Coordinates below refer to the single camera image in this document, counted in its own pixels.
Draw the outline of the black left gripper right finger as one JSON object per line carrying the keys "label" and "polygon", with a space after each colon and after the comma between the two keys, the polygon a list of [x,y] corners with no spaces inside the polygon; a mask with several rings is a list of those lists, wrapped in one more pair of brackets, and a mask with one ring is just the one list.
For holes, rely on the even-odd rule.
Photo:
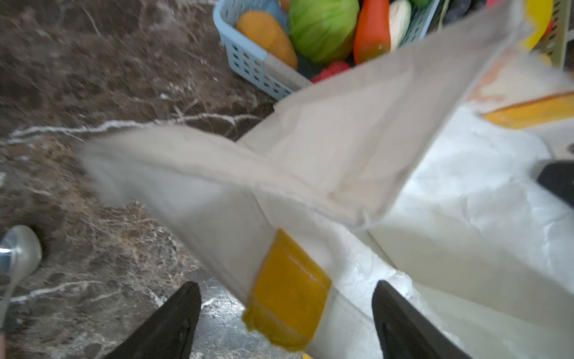
{"label": "black left gripper right finger", "polygon": [[372,312],[385,358],[468,358],[390,283],[379,281]]}

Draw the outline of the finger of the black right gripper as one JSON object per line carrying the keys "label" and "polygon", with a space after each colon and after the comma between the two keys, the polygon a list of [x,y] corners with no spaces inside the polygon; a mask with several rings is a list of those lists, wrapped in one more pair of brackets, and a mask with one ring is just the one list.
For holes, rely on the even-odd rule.
{"label": "finger of the black right gripper", "polygon": [[574,207],[574,164],[573,161],[549,163],[537,178],[538,184],[566,205]]}

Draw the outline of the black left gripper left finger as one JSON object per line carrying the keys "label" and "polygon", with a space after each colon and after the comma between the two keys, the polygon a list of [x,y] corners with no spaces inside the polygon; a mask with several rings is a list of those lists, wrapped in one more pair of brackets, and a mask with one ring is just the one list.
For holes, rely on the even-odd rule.
{"label": "black left gripper left finger", "polygon": [[189,358],[200,318],[198,283],[183,284],[107,358]]}

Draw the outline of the white canvas grocery bag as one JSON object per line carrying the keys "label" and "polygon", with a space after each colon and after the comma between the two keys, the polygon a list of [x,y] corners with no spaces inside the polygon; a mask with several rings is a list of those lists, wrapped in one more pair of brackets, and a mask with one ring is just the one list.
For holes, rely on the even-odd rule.
{"label": "white canvas grocery bag", "polygon": [[573,356],[573,208],[538,177],[571,159],[573,85],[519,48],[502,1],[279,101],[236,142],[187,126],[95,139],[112,205],[142,203],[244,306],[314,358],[388,358],[385,281],[471,358]]}

